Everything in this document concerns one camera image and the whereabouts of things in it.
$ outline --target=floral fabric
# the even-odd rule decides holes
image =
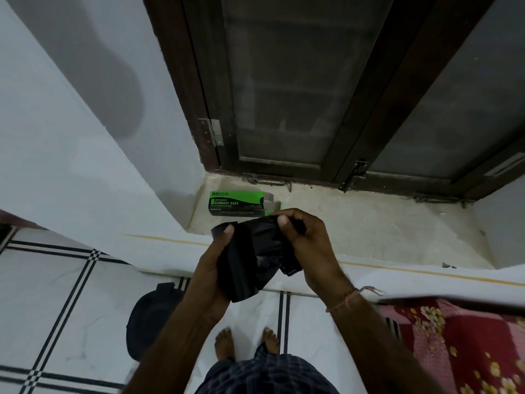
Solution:
[[[525,394],[525,319],[469,311],[444,299],[379,306],[403,342],[450,393]]]

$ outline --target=white tile floor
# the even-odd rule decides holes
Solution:
[[[129,315],[140,297],[170,281],[184,289],[188,279],[141,274],[49,231],[18,231],[0,253],[0,393],[118,392],[137,366],[126,348]],[[341,393],[365,392],[317,298],[262,291],[230,305],[199,355],[187,393],[216,361],[215,335],[226,326],[238,359],[253,356],[269,326],[280,335],[281,352],[305,358]]]

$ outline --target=black object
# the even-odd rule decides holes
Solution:
[[[126,345],[131,358],[140,362],[183,296],[184,292],[175,289],[173,282],[160,283],[155,291],[136,302],[126,326]]]
[[[299,234],[306,232],[302,221],[294,218],[290,221]],[[234,226],[235,231],[219,256],[217,274],[220,288],[234,303],[257,294],[278,269],[288,276],[302,271],[291,243],[277,225],[277,216],[217,225],[212,229],[213,238],[229,224]]]

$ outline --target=foot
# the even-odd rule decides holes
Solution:
[[[276,334],[273,333],[270,328],[264,328],[262,335],[262,339],[266,344],[266,350],[268,350],[270,354],[279,354],[279,339]]]
[[[226,358],[235,360],[235,347],[230,328],[223,329],[215,338],[215,354],[219,361]]]

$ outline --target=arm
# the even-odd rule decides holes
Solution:
[[[148,349],[123,394],[183,393],[195,361],[229,300],[217,285],[217,259],[232,238],[228,225],[202,255],[183,300]]]
[[[297,209],[274,214],[280,215],[279,226],[293,245],[308,286],[328,309],[355,290],[339,266],[322,220]],[[288,217],[305,223],[305,235],[297,233]],[[443,392],[361,295],[331,314],[368,392]]]

